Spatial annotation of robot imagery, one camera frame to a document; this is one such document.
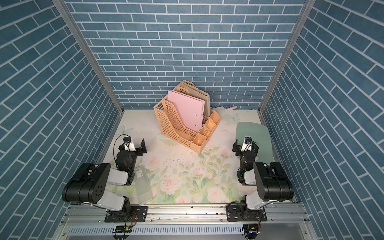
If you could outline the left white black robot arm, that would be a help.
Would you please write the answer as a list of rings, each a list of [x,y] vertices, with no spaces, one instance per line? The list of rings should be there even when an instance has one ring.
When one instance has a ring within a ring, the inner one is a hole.
[[[110,163],[82,164],[64,187],[62,199],[70,203],[83,203],[106,210],[106,223],[128,223],[132,226],[146,220],[148,207],[131,205],[128,197],[119,196],[106,189],[108,184],[129,186],[134,180],[143,177],[136,174],[136,160],[147,153],[145,140],[140,147],[135,145],[128,135],[122,135],[123,144],[116,154],[116,169]]]

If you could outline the peach plastic file organizer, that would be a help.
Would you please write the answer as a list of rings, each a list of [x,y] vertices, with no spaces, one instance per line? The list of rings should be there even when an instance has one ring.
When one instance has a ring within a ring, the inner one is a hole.
[[[195,86],[193,83],[185,80],[182,82]],[[188,91],[180,86],[180,83],[173,90],[190,96]],[[154,111],[163,135],[197,153],[203,151],[221,121],[219,114],[211,109],[209,117],[203,115],[203,125],[200,131],[194,132],[184,126],[175,106],[168,102],[168,95],[155,105]]]

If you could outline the green cutting board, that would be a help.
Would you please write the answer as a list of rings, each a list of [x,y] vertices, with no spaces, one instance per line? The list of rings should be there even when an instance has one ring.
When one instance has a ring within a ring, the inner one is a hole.
[[[239,147],[243,146],[245,136],[250,137],[258,144],[257,157],[259,157],[259,162],[269,164],[275,161],[270,132],[266,126],[251,122],[240,122],[236,128],[236,139]]]

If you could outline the aluminium front rail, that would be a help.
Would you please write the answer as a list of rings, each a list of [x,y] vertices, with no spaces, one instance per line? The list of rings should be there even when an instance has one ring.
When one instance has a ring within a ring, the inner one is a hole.
[[[105,210],[88,205],[71,205],[67,210],[62,226],[100,226],[110,215]],[[302,204],[275,203],[268,205],[261,213],[263,224],[306,224],[309,217]],[[226,204],[198,205],[147,205],[146,212],[134,214],[128,224],[226,224],[243,223],[240,207]]]

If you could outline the pink folder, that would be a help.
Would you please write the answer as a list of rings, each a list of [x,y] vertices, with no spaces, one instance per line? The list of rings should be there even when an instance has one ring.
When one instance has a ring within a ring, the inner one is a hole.
[[[177,91],[168,91],[168,102],[172,103],[184,126],[199,132],[203,125],[205,101]]]

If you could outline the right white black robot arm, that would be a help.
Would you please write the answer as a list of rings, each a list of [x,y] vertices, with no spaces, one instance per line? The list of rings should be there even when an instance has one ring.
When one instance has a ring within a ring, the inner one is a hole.
[[[256,190],[243,196],[240,203],[231,202],[226,206],[229,222],[265,222],[265,207],[275,202],[292,200],[293,186],[278,162],[269,164],[258,161],[258,143],[246,136],[242,145],[233,144],[233,152],[240,158],[237,170],[238,182]]]

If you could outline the floral table mat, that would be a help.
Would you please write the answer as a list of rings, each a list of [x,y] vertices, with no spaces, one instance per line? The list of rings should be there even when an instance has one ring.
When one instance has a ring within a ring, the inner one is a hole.
[[[256,187],[238,182],[239,158],[232,151],[240,122],[260,123],[256,110],[233,110],[219,115],[221,121],[201,153],[162,135],[153,110],[125,111],[104,163],[114,156],[129,135],[138,147],[145,139],[147,153],[137,158],[144,165],[152,190],[152,204],[220,204],[239,202]]]

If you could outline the beige folder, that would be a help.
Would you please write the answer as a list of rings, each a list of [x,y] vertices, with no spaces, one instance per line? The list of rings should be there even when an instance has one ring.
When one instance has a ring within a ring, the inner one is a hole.
[[[210,106],[210,95],[205,93],[204,91],[188,84],[187,82],[181,82],[180,86],[188,91],[190,96],[204,100],[205,108],[204,108],[204,116],[209,117],[211,115],[211,106]]]

